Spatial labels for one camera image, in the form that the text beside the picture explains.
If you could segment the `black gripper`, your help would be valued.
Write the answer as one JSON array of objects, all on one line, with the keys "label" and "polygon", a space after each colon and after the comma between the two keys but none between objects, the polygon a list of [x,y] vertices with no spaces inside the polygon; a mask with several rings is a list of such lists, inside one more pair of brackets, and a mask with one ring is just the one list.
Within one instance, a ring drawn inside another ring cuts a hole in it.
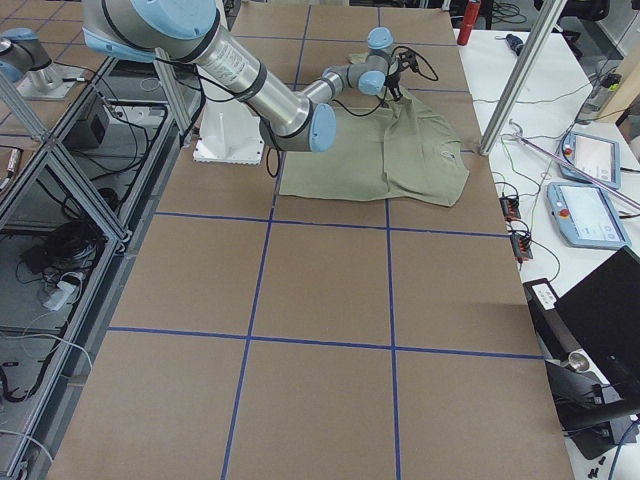
[{"label": "black gripper", "polygon": [[[388,85],[398,86],[401,74],[405,70],[411,70],[413,73],[418,72],[418,60],[415,51],[406,46],[397,46],[392,52],[392,64],[388,74]],[[391,88],[392,97],[395,101],[402,98],[400,87]]]}]

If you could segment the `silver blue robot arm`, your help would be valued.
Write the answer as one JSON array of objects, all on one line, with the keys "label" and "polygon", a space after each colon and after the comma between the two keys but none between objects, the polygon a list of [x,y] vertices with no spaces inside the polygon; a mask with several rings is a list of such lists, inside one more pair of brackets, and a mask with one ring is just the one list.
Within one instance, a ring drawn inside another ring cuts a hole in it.
[{"label": "silver blue robot arm", "polygon": [[260,116],[263,140],[280,151],[329,150],[337,132],[332,100],[346,88],[399,100],[400,75],[415,66],[413,54],[395,46],[390,30],[376,27],[363,63],[329,67],[294,92],[222,25],[213,1],[85,1],[82,6],[88,47],[140,63],[153,62],[162,49],[175,63],[201,67]]}]

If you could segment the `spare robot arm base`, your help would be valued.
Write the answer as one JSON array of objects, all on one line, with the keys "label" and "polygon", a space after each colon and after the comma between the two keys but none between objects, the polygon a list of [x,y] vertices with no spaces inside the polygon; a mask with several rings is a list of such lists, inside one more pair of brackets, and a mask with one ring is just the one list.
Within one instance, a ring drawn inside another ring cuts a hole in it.
[{"label": "spare robot arm base", "polygon": [[63,100],[71,88],[85,80],[82,67],[52,60],[38,35],[29,28],[1,33],[1,73],[28,100]]}]

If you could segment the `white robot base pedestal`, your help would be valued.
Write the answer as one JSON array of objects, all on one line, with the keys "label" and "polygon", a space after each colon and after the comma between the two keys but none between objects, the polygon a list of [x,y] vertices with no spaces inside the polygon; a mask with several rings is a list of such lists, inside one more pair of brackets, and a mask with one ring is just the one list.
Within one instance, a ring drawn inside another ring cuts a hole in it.
[{"label": "white robot base pedestal", "polygon": [[259,165],[264,152],[260,118],[238,102],[207,102],[194,160],[200,163]]}]

